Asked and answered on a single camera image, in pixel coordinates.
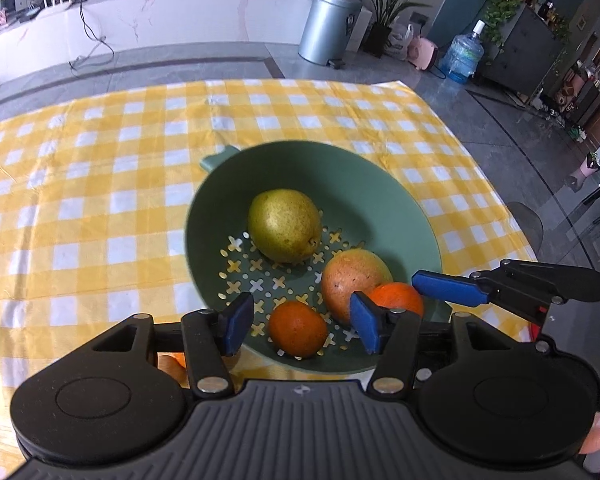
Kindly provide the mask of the orange mandarin back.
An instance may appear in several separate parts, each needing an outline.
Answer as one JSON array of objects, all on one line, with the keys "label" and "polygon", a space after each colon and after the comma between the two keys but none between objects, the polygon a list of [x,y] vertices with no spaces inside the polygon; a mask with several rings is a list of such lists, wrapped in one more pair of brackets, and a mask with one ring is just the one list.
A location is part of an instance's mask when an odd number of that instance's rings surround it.
[{"label": "orange mandarin back", "polygon": [[389,310],[403,309],[414,312],[421,318],[424,316],[425,308],[422,297],[409,284],[400,282],[382,284],[371,290],[367,297],[378,307]]}]

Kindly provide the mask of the orange mandarin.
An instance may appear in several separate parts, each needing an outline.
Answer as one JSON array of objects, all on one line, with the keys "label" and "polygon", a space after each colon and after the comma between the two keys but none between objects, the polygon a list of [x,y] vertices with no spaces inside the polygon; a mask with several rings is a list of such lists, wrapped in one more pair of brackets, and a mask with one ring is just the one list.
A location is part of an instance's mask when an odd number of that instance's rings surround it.
[{"label": "orange mandarin", "polygon": [[371,290],[367,297],[378,307],[389,310],[403,309],[414,312],[421,318],[424,316],[425,308],[422,297],[409,284],[400,282],[382,284]]},{"label": "orange mandarin", "polygon": [[173,378],[181,387],[188,386],[186,368],[170,354],[160,353],[158,355],[158,369]]}]

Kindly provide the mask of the orange mandarin front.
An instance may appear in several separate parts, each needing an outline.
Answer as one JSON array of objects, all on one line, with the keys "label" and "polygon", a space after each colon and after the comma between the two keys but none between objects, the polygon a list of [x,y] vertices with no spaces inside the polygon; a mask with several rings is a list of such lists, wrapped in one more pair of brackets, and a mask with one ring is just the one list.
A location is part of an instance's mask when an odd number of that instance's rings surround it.
[{"label": "orange mandarin front", "polygon": [[173,378],[181,387],[188,386],[186,368],[170,354],[160,353],[158,355],[158,369]]}]

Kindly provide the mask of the reddish-green mango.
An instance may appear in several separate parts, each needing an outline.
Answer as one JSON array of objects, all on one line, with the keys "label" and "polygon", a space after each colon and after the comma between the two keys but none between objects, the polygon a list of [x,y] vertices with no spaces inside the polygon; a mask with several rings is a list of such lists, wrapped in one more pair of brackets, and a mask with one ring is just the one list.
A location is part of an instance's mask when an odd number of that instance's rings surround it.
[{"label": "reddish-green mango", "polygon": [[393,282],[388,266],[366,249],[338,252],[324,267],[321,293],[327,310],[344,325],[350,324],[350,297],[354,292],[370,292]]}]

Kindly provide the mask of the large speckled orange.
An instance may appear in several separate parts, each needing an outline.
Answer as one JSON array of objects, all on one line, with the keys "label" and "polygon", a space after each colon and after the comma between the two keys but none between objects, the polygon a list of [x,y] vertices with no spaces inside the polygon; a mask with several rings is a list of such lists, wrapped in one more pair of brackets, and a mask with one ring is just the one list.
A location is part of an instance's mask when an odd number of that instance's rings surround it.
[{"label": "large speckled orange", "polygon": [[326,322],[300,301],[286,301],[268,319],[268,336],[274,346],[294,358],[312,358],[328,336]]}]

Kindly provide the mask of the green-yellow pear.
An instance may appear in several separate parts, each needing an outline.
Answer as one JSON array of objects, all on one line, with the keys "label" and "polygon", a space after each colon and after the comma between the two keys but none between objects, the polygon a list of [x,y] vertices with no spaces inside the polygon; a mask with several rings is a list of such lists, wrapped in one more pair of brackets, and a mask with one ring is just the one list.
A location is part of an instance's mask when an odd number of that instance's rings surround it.
[{"label": "green-yellow pear", "polygon": [[300,263],[321,243],[317,206],[309,196],[291,188],[258,194],[250,204],[247,226],[257,250],[276,263]]}]

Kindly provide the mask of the green colander bowl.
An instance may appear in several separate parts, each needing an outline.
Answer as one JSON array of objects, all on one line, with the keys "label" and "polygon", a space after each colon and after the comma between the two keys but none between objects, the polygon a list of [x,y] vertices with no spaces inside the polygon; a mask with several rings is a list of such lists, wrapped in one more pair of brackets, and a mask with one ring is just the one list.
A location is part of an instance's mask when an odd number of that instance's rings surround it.
[{"label": "green colander bowl", "polygon": [[[434,230],[411,194],[365,158],[310,141],[227,146],[200,164],[207,177],[189,207],[186,261],[207,307],[222,311],[251,295],[242,354],[312,374],[373,368],[376,356],[329,312],[322,273],[351,249],[377,256],[397,282],[441,271]],[[324,320],[328,334],[314,356],[288,356],[272,343],[268,319],[286,301]]]}]

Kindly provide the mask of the yellow checkered tablecloth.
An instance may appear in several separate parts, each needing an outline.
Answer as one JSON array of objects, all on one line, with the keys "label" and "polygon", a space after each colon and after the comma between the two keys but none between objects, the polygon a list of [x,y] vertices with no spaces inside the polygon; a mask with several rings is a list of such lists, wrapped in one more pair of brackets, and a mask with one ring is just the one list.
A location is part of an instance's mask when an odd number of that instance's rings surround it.
[{"label": "yellow checkered tablecloth", "polygon": [[533,252],[469,152],[400,82],[208,80],[114,92],[0,122],[0,479],[22,461],[9,402],[25,379],[136,312],[200,306],[184,259],[204,157],[312,140],[397,178],[451,274]]}]

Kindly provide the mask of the blue water jug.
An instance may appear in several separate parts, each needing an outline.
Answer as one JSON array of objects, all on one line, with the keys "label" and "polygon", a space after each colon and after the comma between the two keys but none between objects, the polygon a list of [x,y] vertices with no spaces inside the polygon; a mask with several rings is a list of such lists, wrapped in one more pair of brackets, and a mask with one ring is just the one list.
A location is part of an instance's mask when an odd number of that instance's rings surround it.
[{"label": "blue water jug", "polygon": [[439,68],[445,76],[459,84],[466,84],[475,75],[484,55],[480,39],[484,26],[484,21],[478,20],[470,34],[460,34],[453,38],[439,63]]}]

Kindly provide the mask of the pink piggy bank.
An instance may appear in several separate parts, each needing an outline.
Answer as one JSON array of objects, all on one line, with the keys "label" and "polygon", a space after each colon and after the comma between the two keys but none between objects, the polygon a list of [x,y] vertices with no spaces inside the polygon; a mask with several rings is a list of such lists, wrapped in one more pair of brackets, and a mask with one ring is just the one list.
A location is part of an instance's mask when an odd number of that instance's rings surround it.
[{"label": "pink piggy bank", "polygon": [[417,36],[407,48],[407,61],[410,62],[416,70],[423,72],[429,70],[429,67],[436,62],[438,54],[437,45],[431,40]]}]

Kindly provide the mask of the dark cabinet with vines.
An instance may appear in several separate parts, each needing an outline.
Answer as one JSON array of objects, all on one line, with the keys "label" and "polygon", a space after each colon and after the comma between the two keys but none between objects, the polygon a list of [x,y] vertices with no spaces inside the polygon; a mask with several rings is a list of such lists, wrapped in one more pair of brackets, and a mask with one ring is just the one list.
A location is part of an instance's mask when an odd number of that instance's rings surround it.
[{"label": "dark cabinet with vines", "polygon": [[564,55],[573,0],[484,0],[479,76],[531,96]]}]

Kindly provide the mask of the grey metal trash bin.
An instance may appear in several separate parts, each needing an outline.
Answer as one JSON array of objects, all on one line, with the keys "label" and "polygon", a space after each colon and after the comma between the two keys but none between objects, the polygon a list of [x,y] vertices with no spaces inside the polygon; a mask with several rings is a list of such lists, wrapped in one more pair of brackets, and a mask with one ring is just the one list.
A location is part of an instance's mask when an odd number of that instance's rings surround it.
[{"label": "grey metal trash bin", "polygon": [[316,65],[342,67],[361,9],[360,0],[312,0],[299,55]]}]

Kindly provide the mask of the potted plant by bin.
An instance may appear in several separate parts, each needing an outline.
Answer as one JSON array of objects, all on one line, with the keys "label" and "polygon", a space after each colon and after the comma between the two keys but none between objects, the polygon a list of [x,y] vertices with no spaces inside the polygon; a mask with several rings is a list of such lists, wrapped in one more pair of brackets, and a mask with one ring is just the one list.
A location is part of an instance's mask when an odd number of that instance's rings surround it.
[{"label": "potted plant by bin", "polygon": [[392,25],[407,9],[430,8],[429,3],[416,0],[364,0],[372,8],[372,22],[363,44],[363,50],[381,58],[389,44]]}]

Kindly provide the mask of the white tv console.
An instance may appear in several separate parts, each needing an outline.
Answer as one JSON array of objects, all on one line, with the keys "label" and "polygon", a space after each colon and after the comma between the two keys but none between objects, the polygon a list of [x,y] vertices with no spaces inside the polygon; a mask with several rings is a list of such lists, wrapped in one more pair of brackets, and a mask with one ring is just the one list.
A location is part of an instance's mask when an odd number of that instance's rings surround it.
[{"label": "white tv console", "polygon": [[206,44],[298,44],[312,0],[87,0],[0,32],[0,84],[93,53]]}]

